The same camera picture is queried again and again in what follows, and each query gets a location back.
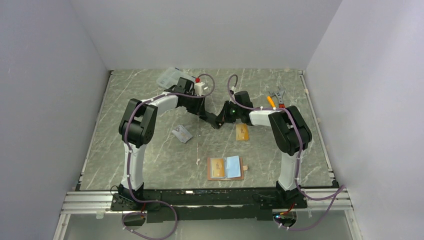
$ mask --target white metal frame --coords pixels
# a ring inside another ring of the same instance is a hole
[[[309,90],[306,87],[305,83],[305,77],[304,77],[304,70],[299,70],[298,75],[300,77],[300,80],[302,81],[304,92],[306,94],[311,112],[312,112],[312,118],[314,120],[314,123],[316,125],[316,130],[318,132],[319,141],[322,146],[322,150],[324,152],[325,160],[328,165],[328,174],[330,176],[331,180],[335,179],[335,175],[333,172],[333,169],[331,167],[331,163],[328,157],[327,149],[324,144],[323,136],[321,134],[319,121],[317,119],[317,116],[315,115],[314,107],[311,102],[311,98],[309,96]],[[99,119],[102,113],[102,109],[104,106],[106,94],[108,92],[111,80],[112,80],[112,74],[110,75],[109,81],[106,86],[105,93],[103,95],[103,101],[100,106],[100,110],[98,112],[98,116],[96,119],[96,123],[94,126],[93,135],[91,137],[90,146],[88,148],[87,155],[85,157],[84,165],[82,167],[81,176],[79,178],[79,182],[81,183],[82,178],[84,177],[84,171],[86,169],[87,161],[90,156],[91,147],[93,144],[93,140],[96,134],[96,129],[99,124]],[[334,194],[336,192],[336,189],[328,189],[328,188],[317,188],[317,189],[304,189],[306,194],[313,198],[322,198],[325,196],[329,196],[331,194]],[[112,194],[116,193],[116,191],[69,191],[66,193],[66,197],[63,202],[62,209],[60,211],[60,217],[59,221],[57,223],[56,231],[54,233],[53,240],[63,240],[65,237],[65,233],[68,227],[68,223],[70,220],[70,217],[72,214],[92,214],[96,215],[98,219],[103,218],[104,214],[126,214],[132,211],[111,211],[111,204],[112,204]],[[312,215],[312,212],[315,211],[325,211],[330,204],[331,199],[327,200],[321,200],[321,201],[313,201],[310,199],[306,199],[307,202],[307,208],[297,208],[296,211],[308,211],[309,216]],[[214,207],[220,208],[220,207],[240,207],[241,205],[214,205]],[[200,205],[186,205],[186,206],[176,206],[176,207],[187,207],[187,208],[197,208],[201,207]],[[273,209],[273,212],[283,212],[287,209]],[[358,222],[355,217],[354,208],[352,206],[352,202],[349,196],[349,193],[347,189],[344,189],[340,194],[337,195],[336,200],[333,203],[333,206],[330,209],[331,211],[344,211],[344,214],[346,216],[346,220],[350,229],[350,233],[352,235],[353,240],[362,240],[362,234],[361,230],[359,228]]]

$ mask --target white arm segment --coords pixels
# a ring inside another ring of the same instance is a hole
[[[251,111],[249,113],[250,121],[254,126],[267,126],[271,127],[269,114],[274,113],[274,110]],[[287,153],[281,152],[281,171],[278,178],[278,184],[285,190],[289,191],[296,188],[295,174],[296,174],[296,156],[289,156]],[[301,177],[301,166],[299,166],[299,179]]]
[[[157,115],[160,116],[164,112],[176,108],[177,103],[178,103],[178,96],[170,95],[170,96],[161,97],[158,100],[155,100],[148,104],[156,106]],[[143,162],[145,158],[145,151],[146,151],[147,144],[141,145],[140,148],[136,148],[136,146],[131,143],[129,145],[132,148],[132,153],[130,156],[130,166],[129,166],[129,174],[131,175],[131,188],[133,190],[138,190],[143,185],[143,182],[144,182]],[[125,163],[124,163],[123,177],[122,177],[121,184],[124,186],[124,188],[129,189],[128,182],[127,182],[127,161],[128,161],[129,149],[127,144],[125,144],[125,142],[123,143],[123,147],[125,148]]]

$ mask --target gray floor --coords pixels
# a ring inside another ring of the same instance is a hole
[[[304,228],[315,223],[323,212],[298,212],[293,228]],[[105,214],[96,219],[93,214],[72,214],[65,240],[140,240],[139,236],[122,230],[120,214]],[[153,238],[163,237],[172,229],[174,222],[146,223],[137,232]],[[179,221],[174,234],[168,240],[351,240],[348,221],[344,211],[330,211],[325,219],[308,231],[278,229],[272,221],[256,219],[193,220]]]
[[[118,126],[129,99],[147,99],[162,92],[156,79],[164,69],[113,71],[100,121],[95,132],[83,180],[82,190],[106,190],[121,182],[124,171],[124,146]],[[214,93],[206,99],[206,110],[216,115],[228,100],[227,79],[238,74],[237,91],[246,90],[254,107],[266,106],[268,90],[282,85],[286,106],[295,105],[312,131],[312,142],[304,153],[303,186],[330,186],[331,181],[323,148],[318,138],[304,87],[295,69],[186,69],[189,75],[211,74],[216,81]],[[209,86],[212,82],[206,77]],[[183,125],[194,136],[186,144],[171,134]],[[144,187],[147,189],[188,189],[225,187],[273,187],[281,169],[281,152],[271,128],[248,127],[250,140],[235,141],[235,125],[225,123],[219,130],[187,113],[180,107],[158,116],[154,137],[144,158]],[[239,155],[249,166],[244,180],[208,181],[208,157]]]

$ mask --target gray wall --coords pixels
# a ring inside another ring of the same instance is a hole
[[[307,84],[364,239],[423,239],[424,2],[344,0]]]
[[[305,69],[342,0],[71,0],[109,69]]]
[[[67,0],[0,1],[1,239],[52,239],[107,79]]]

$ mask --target adjustable wrench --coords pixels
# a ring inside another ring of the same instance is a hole
[[[284,105],[284,102],[283,102],[284,89],[282,87],[278,86],[277,92],[269,91],[269,95],[271,97],[274,97],[274,96],[277,97],[279,108],[286,108],[286,106]]]

